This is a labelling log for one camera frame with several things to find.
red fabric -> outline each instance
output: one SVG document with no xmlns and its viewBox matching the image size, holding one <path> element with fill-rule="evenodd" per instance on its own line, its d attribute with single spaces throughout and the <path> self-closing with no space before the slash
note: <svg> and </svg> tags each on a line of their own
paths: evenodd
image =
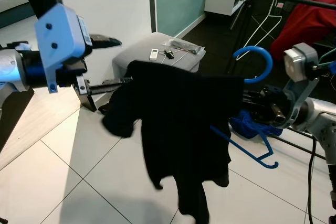
<svg viewBox="0 0 336 224">
<path fill-rule="evenodd" d="M 336 4 L 336 0 L 313 0 L 330 4 Z M 321 7 L 299 4 L 281 31 L 279 37 L 272 43 L 270 53 L 274 61 L 282 61 L 283 51 L 293 45 L 305 42 L 311 45 L 313 42 L 323 39 L 336 28 L 336 11 Z"/>
</svg>

baseboard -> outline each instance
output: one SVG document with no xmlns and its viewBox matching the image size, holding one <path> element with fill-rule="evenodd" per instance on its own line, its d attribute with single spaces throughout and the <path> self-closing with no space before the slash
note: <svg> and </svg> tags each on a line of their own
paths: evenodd
<svg viewBox="0 0 336 224">
<path fill-rule="evenodd" d="M 177 35 L 175 35 L 175 38 L 178 38 L 178 39 L 183 38 L 187 33 L 189 33 L 192 29 L 194 29 L 204 19 L 205 19 L 205 13 L 203 13 L 200 17 L 195 19 L 190 25 L 188 25 L 181 32 L 179 32 Z"/>
</svg>

blue hanger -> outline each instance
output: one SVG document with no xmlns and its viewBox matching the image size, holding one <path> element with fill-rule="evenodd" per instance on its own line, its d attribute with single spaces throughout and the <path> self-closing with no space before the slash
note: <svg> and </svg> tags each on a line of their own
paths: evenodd
<svg viewBox="0 0 336 224">
<path fill-rule="evenodd" d="M 259 81 L 264 80 L 269 75 L 269 73 L 271 73 L 271 71 L 272 71 L 272 67 L 273 67 L 272 56 L 269 54 L 268 51 L 266 51 L 262 47 L 248 46 L 248 47 L 240 48 L 238 51 L 236 51 L 233 54 L 233 57 L 237 58 L 240 54 L 243 54 L 247 51 L 258 52 L 259 54 L 261 54 L 264 57 L 264 59 L 266 60 L 267 65 L 266 65 L 265 71 L 261 75 L 259 75 L 258 77 L 254 78 L 254 79 L 245 79 L 244 82 L 246 84 L 252 84 L 252 83 L 257 83 Z"/>
<path fill-rule="evenodd" d="M 266 60 L 267 66 L 266 66 L 265 71 L 260 76 L 254 78 L 254 79 L 245 79 L 244 82 L 250 84 L 250 83 L 256 83 L 256 82 L 259 82 L 261 80 L 264 80 L 269 75 L 269 73 L 272 70 L 272 67 L 273 67 L 272 56 L 264 48 L 256 47 L 256 46 L 248 46 L 248 47 L 240 48 L 238 51 L 236 51 L 233 54 L 233 57 L 237 58 L 238 55 L 243 54 L 243 53 L 245 53 L 247 51 L 258 52 L 261 55 L 263 55 L 263 57 Z M 229 143 L 232 143 L 235 147 L 237 147 L 242 152 L 244 152 L 246 155 L 248 155 L 249 157 L 251 157 L 252 159 L 254 159 L 255 161 L 257 161 L 263 167 L 266 167 L 266 168 L 269 168 L 269 169 L 274 169 L 274 168 L 277 168 L 279 166 L 278 162 L 275 162 L 274 165 L 268 165 L 268 164 L 265 164 L 262 161 L 264 158 L 273 155 L 273 150 L 272 150 L 272 147 L 270 146 L 270 144 L 269 144 L 266 136 L 264 135 L 264 133 L 260 129 L 258 129 L 258 128 L 255 127 L 255 130 L 259 133 L 259 135 L 261 136 L 261 138 L 264 140 L 264 143 L 265 143 L 265 145 L 267 147 L 267 150 L 268 150 L 268 153 L 266 153 L 266 154 L 264 154 L 264 155 L 262 155 L 260 157 L 256 157 L 252 153 L 250 153 L 249 151 L 245 150 L 243 147 L 241 147 L 239 144 L 237 144 L 236 142 L 234 142 L 231 138 L 229 138 L 226 134 L 224 134 L 223 132 L 221 132 L 215 126 L 210 125 L 210 129 L 213 130 L 217 135 L 219 135 L 222 138 L 224 138 Z"/>
</svg>

metal screw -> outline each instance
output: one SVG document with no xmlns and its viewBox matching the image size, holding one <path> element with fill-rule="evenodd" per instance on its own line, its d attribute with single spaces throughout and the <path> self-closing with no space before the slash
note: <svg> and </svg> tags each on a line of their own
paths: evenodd
<svg viewBox="0 0 336 224">
<path fill-rule="evenodd" d="M 50 85 L 50 90 L 53 91 L 53 92 L 56 90 L 56 87 L 55 87 L 54 84 Z"/>
</svg>

black garment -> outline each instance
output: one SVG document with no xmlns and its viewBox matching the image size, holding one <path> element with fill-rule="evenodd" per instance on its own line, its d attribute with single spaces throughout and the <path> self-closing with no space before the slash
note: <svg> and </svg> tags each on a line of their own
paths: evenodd
<svg viewBox="0 0 336 224">
<path fill-rule="evenodd" d="M 114 135 L 130 137 L 133 122 L 142 119 L 142 145 L 148 175 L 155 188 L 174 176 L 182 214 L 208 224 L 202 182 L 228 185 L 228 142 L 209 128 L 230 136 L 228 117 L 238 113 L 243 79 L 201 77 L 182 69 L 133 61 L 124 84 L 111 97 L 104 126 Z"/>
</svg>

